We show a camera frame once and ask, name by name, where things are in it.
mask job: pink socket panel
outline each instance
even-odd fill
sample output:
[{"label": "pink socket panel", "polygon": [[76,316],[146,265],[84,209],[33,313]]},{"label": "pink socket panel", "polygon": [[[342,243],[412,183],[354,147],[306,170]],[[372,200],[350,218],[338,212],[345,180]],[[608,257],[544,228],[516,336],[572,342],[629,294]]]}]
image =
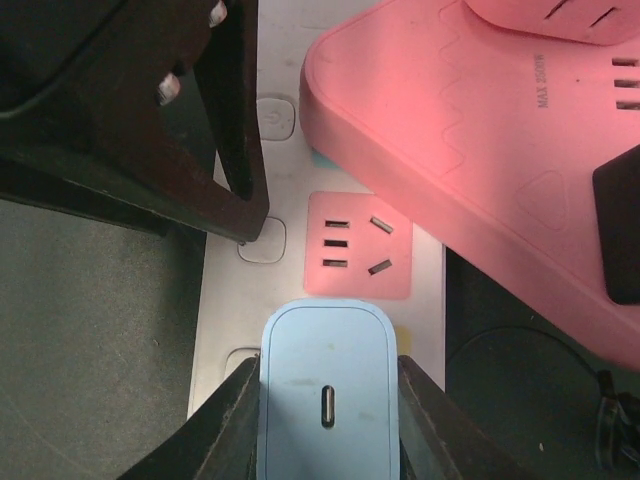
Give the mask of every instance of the pink socket panel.
[{"label": "pink socket panel", "polygon": [[593,170],[640,143],[640,41],[498,29],[387,0],[320,37],[308,142],[602,357],[640,369],[640,307],[605,292]]},{"label": "pink socket panel", "polygon": [[615,45],[640,33],[637,0],[466,0],[486,21],[504,28]]},{"label": "pink socket panel", "polygon": [[309,198],[304,288],[312,295],[401,300],[411,294],[413,224],[376,195]]}]

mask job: power outlet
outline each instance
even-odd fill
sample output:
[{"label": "power outlet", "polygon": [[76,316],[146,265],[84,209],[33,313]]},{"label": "power outlet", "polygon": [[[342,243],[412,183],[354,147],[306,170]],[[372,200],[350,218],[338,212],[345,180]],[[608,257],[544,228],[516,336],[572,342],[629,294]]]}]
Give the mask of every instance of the power outlet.
[{"label": "power outlet", "polygon": [[401,300],[411,294],[413,224],[376,195],[309,198],[304,289],[312,295]]}]

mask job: white power strip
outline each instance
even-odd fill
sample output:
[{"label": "white power strip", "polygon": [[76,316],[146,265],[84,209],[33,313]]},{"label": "white power strip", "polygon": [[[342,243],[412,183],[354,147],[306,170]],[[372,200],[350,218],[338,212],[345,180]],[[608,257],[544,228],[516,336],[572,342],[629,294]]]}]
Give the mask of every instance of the white power strip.
[{"label": "white power strip", "polygon": [[[271,219],[255,244],[239,247],[214,235],[207,238],[189,416],[242,359],[258,352],[271,314],[291,300],[308,296],[303,272],[311,193],[368,192],[342,170],[314,164],[296,112],[300,69],[312,42],[323,30],[374,3],[260,3],[258,117]],[[225,183],[221,169],[217,170],[216,180]],[[399,353],[410,354],[441,388],[445,378],[444,267],[443,245],[414,225],[410,297],[363,299],[389,316]]]}]

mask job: black wire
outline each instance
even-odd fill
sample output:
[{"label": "black wire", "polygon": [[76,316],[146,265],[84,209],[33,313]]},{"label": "black wire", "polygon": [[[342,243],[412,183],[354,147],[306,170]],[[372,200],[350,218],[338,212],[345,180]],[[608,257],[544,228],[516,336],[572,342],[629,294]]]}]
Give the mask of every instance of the black wire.
[{"label": "black wire", "polygon": [[595,379],[598,378],[598,373],[594,370],[594,368],[591,365],[589,365],[589,362],[587,362],[584,359],[584,357],[582,357],[582,355],[580,355],[568,343],[566,343],[563,340],[560,340],[558,337],[556,337],[554,335],[551,335],[550,333],[547,333],[547,332],[545,332],[543,330],[538,330],[537,328],[532,328],[532,327],[526,327],[524,325],[504,325],[504,326],[501,326],[501,327],[489,328],[487,330],[483,330],[480,333],[477,333],[476,335],[471,337],[469,340],[464,342],[462,345],[460,345],[456,350],[454,350],[454,352],[447,357],[445,365],[449,365],[449,363],[454,359],[454,357],[456,355],[458,355],[463,350],[466,350],[467,347],[469,347],[470,345],[474,344],[476,341],[480,340],[481,338],[484,338],[484,337],[486,337],[488,335],[491,335],[492,333],[505,331],[505,330],[523,330],[523,331],[526,331],[526,332],[536,333],[536,334],[538,334],[540,336],[548,338],[549,340],[553,340],[554,342],[556,342],[556,344],[558,344],[562,348],[564,348],[564,350],[569,355],[571,355],[580,364],[580,366],[586,370],[586,372],[589,375],[591,375]]}]

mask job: metal screw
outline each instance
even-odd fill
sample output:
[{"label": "metal screw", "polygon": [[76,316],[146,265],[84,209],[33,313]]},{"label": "metal screw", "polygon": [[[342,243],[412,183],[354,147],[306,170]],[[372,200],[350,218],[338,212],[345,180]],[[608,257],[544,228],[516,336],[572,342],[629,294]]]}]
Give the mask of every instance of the metal screw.
[{"label": "metal screw", "polygon": [[227,18],[227,6],[222,0],[218,0],[218,3],[209,14],[209,27],[213,28],[220,25],[225,18]]},{"label": "metal screw", "polygon": [[167,73],[167,76],[158,85],[156,92],[156,101],[161,107],[173,101],[180,93],[180,80],[173,73]]}]

